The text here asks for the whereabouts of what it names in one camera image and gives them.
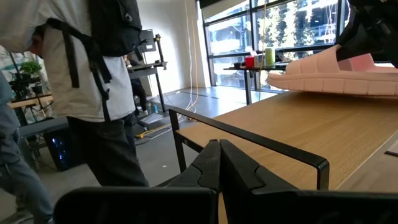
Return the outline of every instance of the white shirt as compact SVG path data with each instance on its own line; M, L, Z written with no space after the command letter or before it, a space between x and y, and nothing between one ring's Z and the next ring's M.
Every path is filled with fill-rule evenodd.
M11 52L25 52L37 26L53 18L68 23L83 34L91 35L90 15L84 0L1 0L0 45ZM43 59L51 91L53 108L59 116L71 116L89 122L103 122L101 96L83 44L73 38L80 88L72 88L62 32L49 27L45 31ZM123 118L135 110L131 83L122 57L104 57L112 80L103 84L110 89L107 106L111 120Z

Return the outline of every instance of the backpack strap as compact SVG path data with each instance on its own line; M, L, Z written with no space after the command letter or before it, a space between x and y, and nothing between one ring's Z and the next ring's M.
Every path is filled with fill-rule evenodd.
M79 76L78 76L78 70L75 58L75 48L73 46L72 38L70 36L72 35L76 37L84 45L89 61L90 71L94 76L95 84L101 95L105 121L110 122L111 118L109 115L108 107L106 105L106 102L109 100L110 89L105 90L103 88L98 71L101 72L101 76L105 83L110 83L112 76L108 70L108 67L105 64L104 58L101 54L98 44L93 40L92 37L82 34L78 30L70 27L65 22L58 21L56 19L49 19L47 21L47 24L53 27L54 29L62 31L63 39L65 41L65 51L67 53L69 73L73 88L79 88L80 84L79 84Z

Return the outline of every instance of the jeans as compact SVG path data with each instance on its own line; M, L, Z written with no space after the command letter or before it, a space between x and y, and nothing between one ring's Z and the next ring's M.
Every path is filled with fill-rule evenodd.
M83 158L102 186L149 186L137 158L133 115L92 123L68 117Z
M139 97L139 104L143 111L147 110L147 94L139 78L131 80L132 95Z
M37 174L21 157L18 140L18 131L0 139L0 187L16 196L17 209L27 208L33 214L35 224L47 223L53 212L50 196Z

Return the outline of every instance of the small table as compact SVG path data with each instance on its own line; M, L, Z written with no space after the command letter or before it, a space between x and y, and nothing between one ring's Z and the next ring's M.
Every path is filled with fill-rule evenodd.
M42 103L53 101L53 97L51 93L41 93L37 94L30 98L20 99L20 100L13 100L8 105L11 109L14 109L16 114L20 119L20 123L22 126L28 125L27 120L25 118L25 113L21 109L24 106L30 105L40 105L40 109L43 109Z
M159 90L160 103L162 105L163 113L166 113L166 107L164 105L163 92L162 92L162 87L160 85L159 74L157 73L157 68L163 67L164 70L166 70L166 64L167 64L167 62L152 63L152 64L146 64L146 65L137 65L137 66L133 66L133 67L130 67L127 69L129 71L130 80L135 79L135 78L140 78L140 77L146 77L149 75L156 76L157 89Z
M45 103L48 101L53 101L51 93L37 94L33 97L29 97L26 99L13 100L9 103L9 106L11 109L21 108L23 106L29 106L29 105L40 105L41 106L42 103Z
M251 101L251 78L254 78L255 72L260 72L260 68L224 68L224 70L236 70L236 71L244 71L244 89L246 90L246 104L250 105ZM286 70L286 65L275 65L275 66L266 66L261 69L261 71L273 71L273 70Z

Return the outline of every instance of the person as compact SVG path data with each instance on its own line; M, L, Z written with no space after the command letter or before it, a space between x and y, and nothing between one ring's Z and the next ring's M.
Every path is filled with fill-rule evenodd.
M10 99L11 88L0 72L0 188L16 196L17 204L17 212L0 223L21 223L33 217L35 224L52 223L50 196L19 152L19 122L7 105Z
M110 89L106 104L111 121L107 122L83 44L71 37L80 82L79 88L72 88L62 32L45 25L48 19L57 19L90 35L88 11L88 1L81 0L3 0L0 45L11 52L29 49L43 58L54 111L67 117L83 158L102 186L148 186L134 145L135 108L123 58L104 57L112 76L111 83L101 83Z

